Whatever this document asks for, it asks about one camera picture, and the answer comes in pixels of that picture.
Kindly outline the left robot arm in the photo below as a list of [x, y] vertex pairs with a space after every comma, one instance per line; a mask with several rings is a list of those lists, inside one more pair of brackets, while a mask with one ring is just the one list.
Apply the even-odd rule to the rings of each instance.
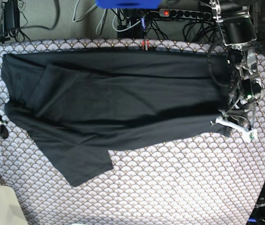
[[[209, 73], [218, 86], [230, 90], [228, 106], [220, 110], [222, 115], [211, 124], [221, 124], [237, 130], [247, 143], [257, 139], [257, 130], [253, 124], [257, 102], [262, 97], [254, 46], [257, 35], [250, 18], [250, 7], [256, 3], [256, 0], [207, 1], [221, 34], [221, 38], [213, 42], [207, 53]], [[228, 49], [227, 62], [232, 69], [228, 83], [216, 78], [212, 69], [211, 53], [218, 45]]]

